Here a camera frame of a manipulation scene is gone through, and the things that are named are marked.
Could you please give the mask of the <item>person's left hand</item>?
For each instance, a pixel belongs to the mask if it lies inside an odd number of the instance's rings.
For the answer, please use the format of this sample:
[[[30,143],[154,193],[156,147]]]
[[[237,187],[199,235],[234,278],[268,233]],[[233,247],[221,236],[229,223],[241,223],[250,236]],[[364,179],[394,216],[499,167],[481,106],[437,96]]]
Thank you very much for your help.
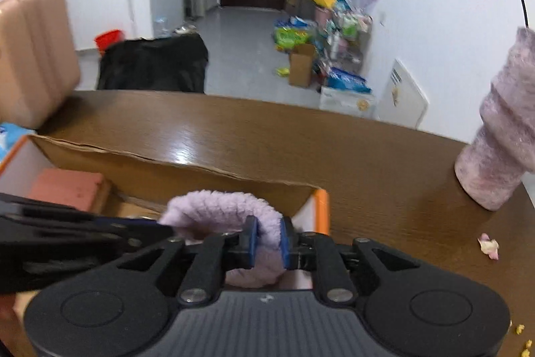
[[[15,294],[1,296],[1,341],[13,356],[34,356],[15,306]]]

